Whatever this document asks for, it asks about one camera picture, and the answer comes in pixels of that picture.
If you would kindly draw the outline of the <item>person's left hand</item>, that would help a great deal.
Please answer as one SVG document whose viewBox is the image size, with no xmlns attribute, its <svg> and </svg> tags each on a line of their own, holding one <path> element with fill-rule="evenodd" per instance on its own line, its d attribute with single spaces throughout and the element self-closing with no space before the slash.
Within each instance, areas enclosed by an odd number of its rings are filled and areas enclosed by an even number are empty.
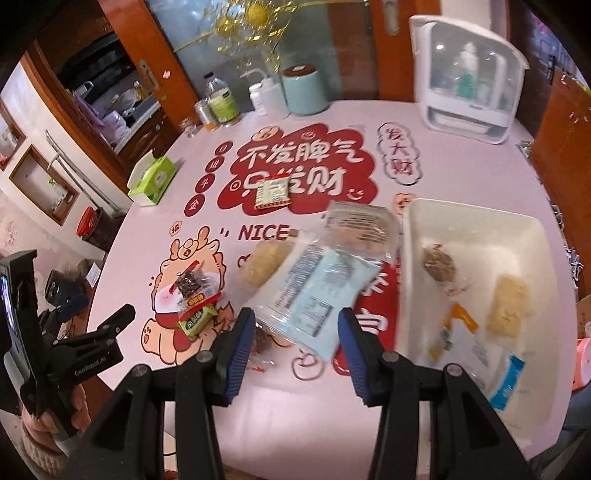
<svg viewBox="0 0 591 480">
<path fill-rule="evenodd" d="M 70 395 L 70 402 L 74 407 L 74 413 L 71 417 L 71 424 L 81 432 L 84 432 L 91 423 L 89 409 L 87 404 L 86 392 L 82 385 L 76 385 Z M 63 454 L 63 451 L 55 443 L 55 436 L 58 433 L 52 416 L 45 412 L 39 418 L 28 413 L 23 404 L 21 407 L 22 425 L 32 438 L 33 442 L 44 450 Z"/>
</svg>

